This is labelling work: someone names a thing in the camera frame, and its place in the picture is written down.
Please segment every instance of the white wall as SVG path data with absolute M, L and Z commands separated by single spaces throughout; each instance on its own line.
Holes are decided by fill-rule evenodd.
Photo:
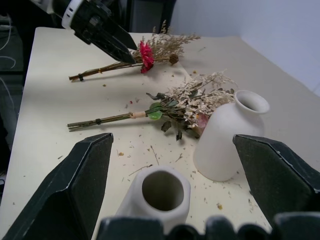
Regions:
M 320 96 L 319 0 L 177 0 L 174 33 L 241 36 Z

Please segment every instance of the red flower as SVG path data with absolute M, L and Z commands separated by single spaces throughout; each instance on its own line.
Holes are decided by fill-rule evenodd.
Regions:
M 143 41 L 140 41 L 140 53 L 143 62 L 141 73 L 144 74 L 154 66 L 155 59 L 153 57 L 152 50 L 149 47 L 148 43 L 144 44 Z

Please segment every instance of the dried flower bouquet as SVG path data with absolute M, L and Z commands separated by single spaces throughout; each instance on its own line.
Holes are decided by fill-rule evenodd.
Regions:
M 177 129 L 176 140 L 181 139 L 182 131 L 199 137 L 216 108 L 234 101 L 235 91 L 232 88 L 230 90 L 222 88 L 226 83 L 237 85 L 233 80 L 225 76 L 223 72 L 198 75 L 185 82 L 182 86 L 171 87 L 166 93 L 158 93 L 156 96 L 146 93 L 157 101 L 151 104 L 148 110 L 70 123 L 67 127 L 70 132 L 73 132 L 89 126 L 125 119 L 149 117 L 152 120 L 158 120 L 165 118 L 166 122 L 162 125 L 161 130 L 166 132 L 174 126 Z M 212 90 L 206 93 L 205 87 Z
M 188 44 L 190 41 L 199 39 L 200 37 L 195 34 L 171 35 L 170 28 L 167 30 L 165 25 L 166 21 L 162 24 L 160 34 L 155 33 L 156 28 L 154 27 L 151 39 L 146 41 L 145 38 L 142 37 L 137 50 L 132 53 L 136 62 L 135 64 L 116 62 L 108 66 L 87 70 L 78 75 L 70 76 L 69 80 L 83 80 L 83 77 L 94 74 L 132 67 L 141 67 L 140 71 L 144 74 L 154 66 L 154 63 L 170 62 L 172 65 L 176 64 L 179 61 L 179 57 L 184 53 L 183 44 Z

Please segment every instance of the white table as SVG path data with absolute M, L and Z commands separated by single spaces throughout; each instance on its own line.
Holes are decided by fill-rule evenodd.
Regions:
M 132 34 L 137 43 L 143 35 L 150 37 Z M 269 101 L 271 111 L 264 116 L 266 136 L 285 142 L 311 166 L 320 169 L 316 141 L 320 134 L 317 123 L 320 98 L 238 37 L 203 38 L 186 45 L 185 52 L 180 62 L 187 72 L 179 63 L 164 64 L 156 65 L 146 75 L 140 74 L 139 68 L 127 68 L 71 83 L 68 76 L 112 64 L 114 60 L 77 39 L 71 31 L 37 28 L 0 207 L 0 238 L 44 177 L 68 155 L 73 145 L 103 132 L 113 133 L 114 143 L 98 225 L 101 218 L 115 214 L 135 177 L 129 175 L 143 166 L 157 164 L 150 149 L 153 146 L 160 165 L 175 168 L 190 181 L 188 224 L 202 232 L 209 216 L 224 215 L 235 228 L 244 223 L 270 228 L 249 193 L 243 170 L 227 182 L 213 182 L 193 173 L 196 169 L 192 153 L 197 141 L 184 135 L 182 141 L 176 142 L 172 131 L 161 132 L 161 121 L 128 119 L 68 132 L 67 123 L 143 111 L 153 102 L 146 92 L 156 94 L 177 86 L 193 70 L 209 74 L 228 68 L 226 74 L 241 89 L 257 92 Z M 176 162 L 180 154 L 183 158 Z

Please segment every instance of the white ceramic vase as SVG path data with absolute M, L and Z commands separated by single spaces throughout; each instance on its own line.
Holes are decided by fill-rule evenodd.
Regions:
M 241 167 L 233 144 L 235 134 L 258 137 L 265 134 L 260 115 L 269 111 L 268 102 L 246 90 L 237 91 L 234 98 L 235 103 L 224 104 L 214 111 L 193 155 L 198 171 L 213 181 L 226 181 Z
M 167 234 L 186 222 L 189 207 L 189 181 L 171 167 L 152 166 L 135 176 L 115 215 L 157 218 Z

